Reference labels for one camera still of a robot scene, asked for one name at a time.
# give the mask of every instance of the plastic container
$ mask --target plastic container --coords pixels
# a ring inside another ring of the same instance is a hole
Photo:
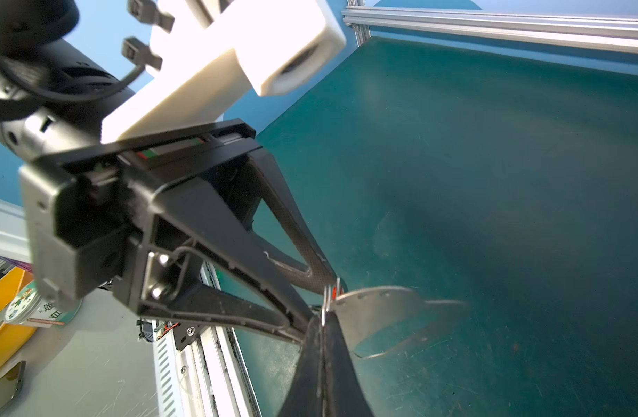
[[[10,302],[4,321],[7,324],[34,327],[64,326],[73,319],[81,304],[82,301],[72,311],[60,311],[54,304],[40,296],[36,289],[36,282],[32,281]]]
[[[36,328],[15,326],[5,322],[6,306],[34,276],[20,268],[14,268],[0,279],[0,367],[22,347]]]

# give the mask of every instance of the teal work surface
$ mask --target teal work surface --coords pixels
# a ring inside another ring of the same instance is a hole
[[[638,416],[638,77],[372,38],[258,140],[350,289],[471,306],[354,359],[375,415]],[[272,417],[298,346],[239,337]]]

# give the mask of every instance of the smartphone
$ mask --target smartphone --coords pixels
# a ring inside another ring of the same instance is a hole
[[[18,362],[0,379],[0,412],[18,395],[23,385],[25,361]]]

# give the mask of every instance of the gray table surface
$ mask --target gray table surface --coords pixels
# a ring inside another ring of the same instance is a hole
[[[41,328],[2,367],[26,360],[23,389],[2,417],[156,417],[151,344],[112,293],[94,291],[65,328]]]

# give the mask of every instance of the yellow bin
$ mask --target yellow bin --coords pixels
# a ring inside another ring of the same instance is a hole
[[[0,367],[22,347],[37,328],[4,323],[4,310],[20,290],[34,279],[31,272],[13,268],[0,279]]]

